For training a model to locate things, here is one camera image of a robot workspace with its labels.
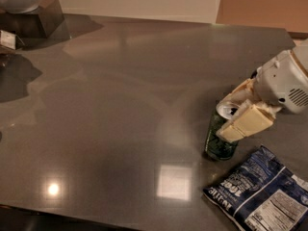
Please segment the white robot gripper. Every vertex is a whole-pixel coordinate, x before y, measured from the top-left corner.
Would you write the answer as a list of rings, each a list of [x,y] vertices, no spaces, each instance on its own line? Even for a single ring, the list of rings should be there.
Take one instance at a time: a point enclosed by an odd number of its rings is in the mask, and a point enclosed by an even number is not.
[[[308,107],[308,40],[258,67],[256,76],[235,87],[220,105],[239,108],[216,131],[221,140],[228,142],[268,129],[281,107],[294,114],[303,112]]]

